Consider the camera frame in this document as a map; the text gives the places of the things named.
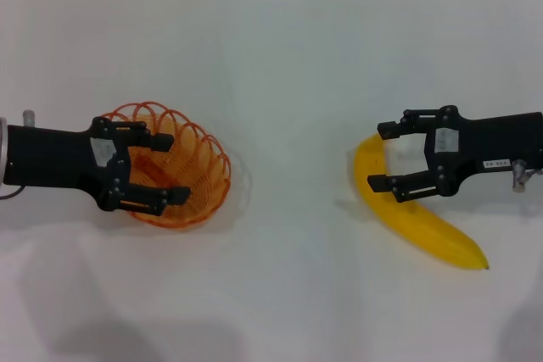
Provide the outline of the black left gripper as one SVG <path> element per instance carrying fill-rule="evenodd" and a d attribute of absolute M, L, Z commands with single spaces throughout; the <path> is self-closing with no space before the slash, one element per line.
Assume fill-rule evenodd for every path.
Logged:
<path fill-rule="evenodd" d="M 190 187 L 129 184 L 128 147 L 167 153 L 173 135 L 152 133 L 144 121 L 96 117 L 85 131 L 9 125 L 6 184 L 81 190 L 104 211 L 162 215 L 185 204 Z"/>

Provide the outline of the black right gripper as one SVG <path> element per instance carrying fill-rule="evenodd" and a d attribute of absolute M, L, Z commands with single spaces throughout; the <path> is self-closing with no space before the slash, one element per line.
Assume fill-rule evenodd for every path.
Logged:
<path fill-rule="evenodd" d="M 451 197 L 469 177 L 510 172 L 512 190 L 524 192 L 542 171 L 542 113 L 469 120 L 454 106 L 406 109 L 398 122 L 379 123 L 383 140 L 423 134 L 428 170 L 408 175 L 369 175 L 374 192 L 391 192 L 398 203 L 436 195 Z"/>

